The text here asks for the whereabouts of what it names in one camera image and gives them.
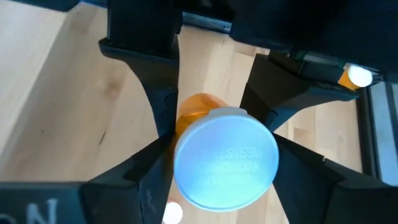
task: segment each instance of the wooden table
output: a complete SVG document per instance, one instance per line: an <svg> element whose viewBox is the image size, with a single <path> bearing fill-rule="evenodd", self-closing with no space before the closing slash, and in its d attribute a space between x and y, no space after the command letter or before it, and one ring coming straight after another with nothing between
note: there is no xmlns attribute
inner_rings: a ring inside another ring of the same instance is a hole
<svg viewBox="0 0 398 224"><path fill-rule="evenodd" d="M2 180L88 180L157 138L149 102L121 61L101 55L106 11L79 5L68 14L0 1L0 167ZM180 102L207 92L238 106L256 53L226 35L184 27ZM277 132L361 170L356 105L307 108ZM273 188L252 205L211 213L170 197L182 223L287 223Z"/></svg>

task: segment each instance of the black plastic bracket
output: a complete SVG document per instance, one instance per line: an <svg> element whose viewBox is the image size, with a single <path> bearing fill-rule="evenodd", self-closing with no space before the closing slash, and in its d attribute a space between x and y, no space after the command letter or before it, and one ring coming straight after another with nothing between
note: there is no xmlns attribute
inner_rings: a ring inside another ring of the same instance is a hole
<svg viewBox="0 0 398 224"><path fill-rule="evenodd" d="M89 182L1 183L0 223L161 223L173 177L166 133Z"/></svg>
<svg viewBox="0 0 398 224"><path fill-rule="evenodd" d="M290 223L394 223L398 188L277 134L274 187Z"/></svg>
<svg viewBox="0 0 398 224"><path fill-rule="evenodd" d="M374 118L369 89L364 88L361 97L356 100L358 115L359 143L361 146L361 161L364 174L380 179L380 170L377 160L376 135L374 133Z"/></svg>
<svg viewBox="0 0 398 224"><path fill-rule="evenodd" d="M103 55L126 62L137 75L159 136L175 129L180 16L173 1L110 0L108 35L99 42Z"/></svg>
<svg viewBox="0 0 398 224"><path fill-rule="evenodd" d="M304 76L299 68L296 61L282 54L257 54L240 107L274 131L304 108L359 96L338 84L308 77L327 77L327 74L306 72Z"/></svg>
<svg viewBox="0 0 398 224"><path fill-rule="evenodd" d="M80 0L16 0L33 6L45 7L56 11L67 12L73 9Z"/></svg>

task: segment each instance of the white bottle cap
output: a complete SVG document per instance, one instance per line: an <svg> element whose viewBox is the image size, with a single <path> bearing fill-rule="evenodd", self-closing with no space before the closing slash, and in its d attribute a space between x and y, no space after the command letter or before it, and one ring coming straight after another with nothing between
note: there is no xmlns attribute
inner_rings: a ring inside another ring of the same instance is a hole
<svg viewBox="0 0 398 224"><path fill-rule="evenodd" d="M163 214L164 224L179 224L182 219L182 208L177 202L168 202Z"/></svg>
<svg viewBox="0 0 398 224"><path fill-rule="evenodd" d="M199 208L224 212L256 201L279 163L275 138L240 108L219 108L192 123L175 148L181 194Z"/></svg>
<svg viewBox="0 0 398 224"><path fill-rule="evenodd" d="M351 80L351 82L359 87L367 87L368 85L372 84L373 81L371 71L355 65L349 67L348 78Z"/></svg>

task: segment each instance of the orange component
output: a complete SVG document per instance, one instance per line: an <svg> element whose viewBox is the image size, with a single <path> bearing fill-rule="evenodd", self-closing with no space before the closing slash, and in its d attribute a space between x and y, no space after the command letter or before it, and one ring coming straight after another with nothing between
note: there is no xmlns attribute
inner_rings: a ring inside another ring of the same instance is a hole
<svg viewBox="0 0 398 224"><path fill-rule="evenodd" d="M175 132L177 139L196 120L208 115L212 109L228 106L224 101L208 93L199 93L186 99L178 111Z"/></svg>
<svg viewBox="0 0 398 224"><path fill-rule="evenodd" d="M343 75L338 80L338 83L342 86L349 88L350 90L357 90L360 87L355 85L348 76L348 69L343 72Z"/></svg>

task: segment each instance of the light wood surface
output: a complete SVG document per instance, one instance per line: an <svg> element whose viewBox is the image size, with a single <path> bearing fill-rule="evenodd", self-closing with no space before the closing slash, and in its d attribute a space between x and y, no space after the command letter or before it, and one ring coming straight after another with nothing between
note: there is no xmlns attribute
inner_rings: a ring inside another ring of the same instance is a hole
<svg viewBox="0 0 398 224"><path fill-rule="evenodd" d="M32 109L15 137L2 180L88 180L157 138L138 79L123 62L105 58L98 49L98 40L106 35L106 11L80 5L75 12L55 39L30 94ZM238 106L255 54L267 53L189 27L182 29L179 41L180 102L207 92ZM361 169L354 101L303 110L277 132ZM229 213L195 208L175 183L170 197L184 209L182 223L288 223L273 188L252 205Z"/></svg>
<svg viewBox="0 0 398 224"><path fill-rule="evenodd" d="M32 105L27 98L67 15L0 0L0 167Z"/></svg>

